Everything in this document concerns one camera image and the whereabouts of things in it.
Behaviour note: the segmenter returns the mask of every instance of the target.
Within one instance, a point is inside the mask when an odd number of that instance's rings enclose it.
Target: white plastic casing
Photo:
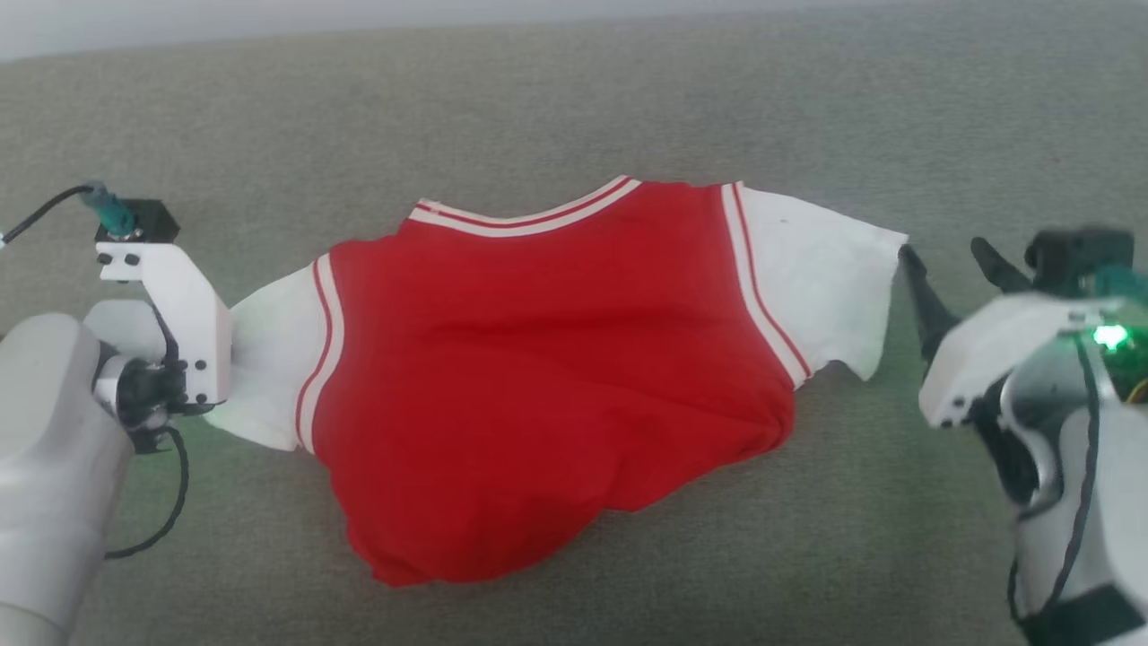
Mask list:
[[[1123,298],[1066,299],[1025,291],[992,299],[937,350],[917,396],[930,427],[959,426],[972,402],[1037,350],[1068,332],[1102,326]]]
[[[132,445],[92,397],[99,359],[96,338],[63,313],[0,343],[5,645],[63,644],[103,559]]]
[[[1064,562],[1080,506],[1088,452],[1088,411],[1080,408],[1060,434],[1065,495],[1052,508],[1017,524],[1017,602],[1022,616],[1044,607]],[[1148,419],[1135,407],[1109,404],[1101,408],[1096,485],[1080,554],[1061,599],[1077,599],[1102,586],[1115,586],[1142,615],[1148,615]],[[1148,626],[1125,633],[1108,645],[1148,644]]]
[[[104,299],[84,317],[84,327],[119,355],[160,364],[168,341],[152,305],[141,299]]]
[[[192,258],[174,244],[96,242],[95,249],[110,256],[101,279],[144,283],[179,345],[179,359],[187,363],[191,402],[226,402],[231,395],[231,311]]]

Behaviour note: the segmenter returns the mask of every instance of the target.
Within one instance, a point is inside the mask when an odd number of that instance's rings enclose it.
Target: gray couch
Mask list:
[[[986,2],[614,24],[382,31],[0,65],[0,204],[101,178],[162,197],[236,302],[421,196],[561,203],[626,172],[744,179],[908,232],[952,304],[1047,225],[1148,240],[1148,8]],[[0,330],[102,285],[76,204],[0,252]],[[832,367],[781,451],[481,585],[389,590],[346,545],[324,468],[184,425],[192,490],[107,565],[77,630],[144,644],[1017,644],[1009,513],[967,433],[928,431],[903,285],[870,383]],[[133,462],[113,543],[166,517]]]

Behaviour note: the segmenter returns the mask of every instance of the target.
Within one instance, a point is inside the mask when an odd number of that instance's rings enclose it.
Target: sleeve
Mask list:
[[[812,372],[877,372],[898,251],[908,235],[809,202],[737,185],[762,302]]]
[[[327,337],[315,265],[232,308],[231,397],[204,415],[211,426],[280,451],[304,444],[297,434],[298,400]]]

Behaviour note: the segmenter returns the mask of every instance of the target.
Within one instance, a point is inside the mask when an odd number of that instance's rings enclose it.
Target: white bracket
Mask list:
[[[1066,299],[1039,291],[998,296],[945,337],[917,396],[930,427],[960,426],[972,402],[1062,333],[1104,325],[1124,298]]]
[[[144,283],[179,360],[187,363],[188,404],[226,402],[231,311],[192,258],[176,244],[96,242],[95,249],[107,260],[100,279]]]

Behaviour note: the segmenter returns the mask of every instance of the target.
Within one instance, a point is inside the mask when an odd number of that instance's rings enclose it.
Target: red stripe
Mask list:
[[[790,341],[789,335],[785,334],[785,330],[782,330],[782,327],[777,325],[777,320],[773,317],[771,313],[769,313],[769,308],[767,308],[765,301],[761,299],[761,290],[758,288],[758,274],[757,272],[753,271],[753,244],[750,243],[750,225],[746,224],[745,221],[745,209],[742,207],[742,192],[738,189],[737,184],[734,184],[734,199],[737,201],[737,217],[742,220],[742,235],[743,239],[745,240],[745,250],[746,252],[748,252],[750,256],[750,280],[751,283],[753,285],[753,296],[758,298],[758,306],[761,308],[761,312],[766,314],[767,319],[769,319],[769,325],[774,327],[774,330],[777,330],[777,334],[781,335],[782,340],[785,342],[785,345],[789,347],[790,352],[793,353],[793,357],[797,358],[798,364],[801,365],[801,369],[805,371],[805,378],[809,379],[809,376],[813,375],[813,373],[809,371],[809,365],[805,363],[805,359],[801,357],[801,353],[797,351],[797,347],[793,345],[792,341]]]
[[[303,443],[303,395],[307,394],[307,389],[311,388],[315,379],[319,376],[319,371],[326,364],[327,353],[331,351],[331,306],[327,304],[327,296],[323,293],[323,282],[319,280],[319,260],[311,263],[311,275],[315,278],[315,288],[319,291],[319,302],[323,304],[323,317],[327,321],[327,341],[323,343],[323,355],[319,356],[319,363],[315,365],[315,372],[303,382],[303,388],[298,391],[298,400],[295,403],[295,436],[304,447],[307,447],[307,444]]]
[[[571,215],[572,212],[582,210],[582,209],[584,209],[587,207],[594,205],[594,204],[596,204],[596,203],[605,200],[610,195],[613,195],[618,190],[621,190],[622,187],[627,186],[629,182],[630,182],[629,179],[623,179],[622,181],[620,181],[613,188],[611,188],[611,189],[606,190],[605,193],[603,193],[603,194],[600,194],[600,195],[598,195],[598,196],[596,196],[594,199],[590,199],[590,200],[588,200],[588,201],[585,201],[583,203],[579,203],[579,204],[572,205],[572,207],[569,207],[569,208],[567,208],[565,210],[560,210],[558,212],[548,215],[545,217],[540,217],[540,218],[536,218],[536,219],[528,219],[526,221],[482,221],[482,220],[478,220],[478,219],[471,219],[470,217],[467,217],[465,215],[436,210],[436,209],[434,209],[432,207],[428,207],[428,205],[426,205],[424,203],[419,203],[414,208],[417,208],[419,210],[424,210],[424,211],[429,212],[429,213],[439,215],[439,216],[442,216],[442,217],[449,217],[450,219],[457,219],[458,221],[465,221],[467,224],[476,224],[479,226],[489,226],[490,228],[514,228],[514,227],[518,227],[518,226],[529,226],[530,224],[540,224],[540,223],[543,223],[543,221],[550,221],[551,219],[558,219],[559,217],[565,217],[567,215]]]

